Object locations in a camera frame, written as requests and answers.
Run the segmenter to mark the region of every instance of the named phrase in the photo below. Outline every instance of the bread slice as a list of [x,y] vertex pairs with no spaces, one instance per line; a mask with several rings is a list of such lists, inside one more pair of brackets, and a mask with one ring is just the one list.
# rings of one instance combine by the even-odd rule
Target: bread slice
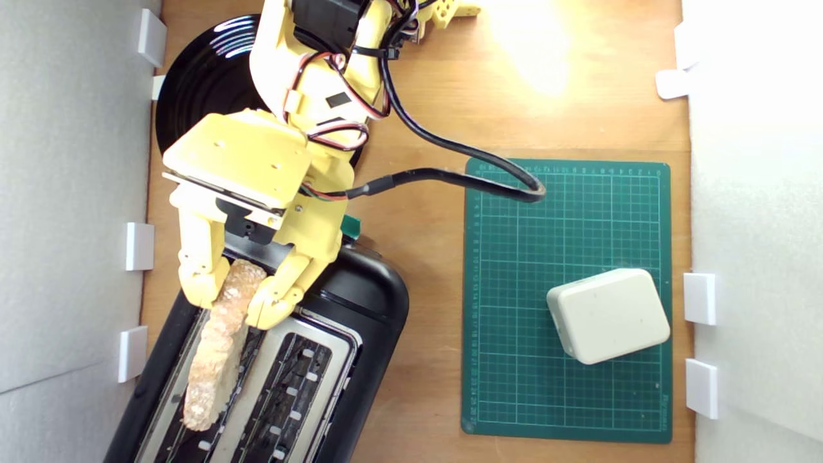
[[235,260],[217,296],[188,372],[183,424],[205,431],[216,421],[237,384],[240,354],[249,327],[249,303],[266,272],[247,260]]

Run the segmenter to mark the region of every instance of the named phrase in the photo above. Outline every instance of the robotic hand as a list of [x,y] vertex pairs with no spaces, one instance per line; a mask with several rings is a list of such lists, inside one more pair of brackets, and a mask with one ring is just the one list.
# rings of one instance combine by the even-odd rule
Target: robotic hand
[[[272,113],[208,115],[163,156],[164,176],[179,184],[170,202],[179,210],[186,298],[212,307],[229,271],[222,255],[226,231],[291,247],[249,306],[246,323],[267,330],[288,317],[337,257],[349,199],[418,180],[541,199],[539,180],[510,161],[426,132],[393,89],[388,61],[403,41],[421,39],[429,19],[445,28],[453,17],[479,11],[463,0],[267,0],[250,67]],[[392,107],[422,137],[488,161],[529,190],[431,168],[353,188],[349,161],[368,140],[366,122],[388,116]]]

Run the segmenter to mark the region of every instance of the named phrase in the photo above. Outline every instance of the wooden surface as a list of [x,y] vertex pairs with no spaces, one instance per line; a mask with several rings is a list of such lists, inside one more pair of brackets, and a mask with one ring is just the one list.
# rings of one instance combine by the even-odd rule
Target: wooden surface
[[[165,0],[166,64],[202,30],[261,6]],[[691,463],[694,416],[685,405],[684,358],[692,354],[692,336],[683,321],[680,278],[690,268],[688,114],[684,101],[660,101],[654,89],[654,73],[675,63],[672,29],[681,19],[680,2],[486,0],[484,7],[480,17],[432,30],[420,46],[404,48],[392,65],[400,97],[432,131],[508,157],[671,165],[674,439],[659,446],[463,434],[463,192],[423,183],[351,204],[367,241],[399,271],[411,294],[406,329],[353,461]],[[465,167],[464,157],[424,143],[396,117],[372,127],[356,184],[409,167]],[[179,288],[172,184],[160,178],[160,154],[152,144],[149,221],[156,225],[156,269],[146,275],[142,312],[151,343]]]

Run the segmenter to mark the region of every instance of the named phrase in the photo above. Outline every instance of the green cutting mat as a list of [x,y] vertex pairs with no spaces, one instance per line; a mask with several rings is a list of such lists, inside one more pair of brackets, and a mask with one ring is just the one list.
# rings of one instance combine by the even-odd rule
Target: green cutting mat
[[[669,168],[515,160],[540,203],[466,193],[466,433],[615,442],[672,440],[672,341],[587,366],[566,355],[546,306],[554,286],[621,268],[654,276],[672,321]],[[473,175],[511,177],[470,161]]]

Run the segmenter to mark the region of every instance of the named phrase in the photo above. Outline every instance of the white wall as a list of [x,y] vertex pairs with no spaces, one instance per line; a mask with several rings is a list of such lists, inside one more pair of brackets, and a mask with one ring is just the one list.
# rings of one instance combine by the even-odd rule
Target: white wall
[[719,420],[699,463],[823,461],[823,5],[684,0],[695,272],[717,274]]
[[123,270],[146,217],[142,7],[160,1],[0,2],[2,462],[99,461],[133,389],[116,354],[142,293]]

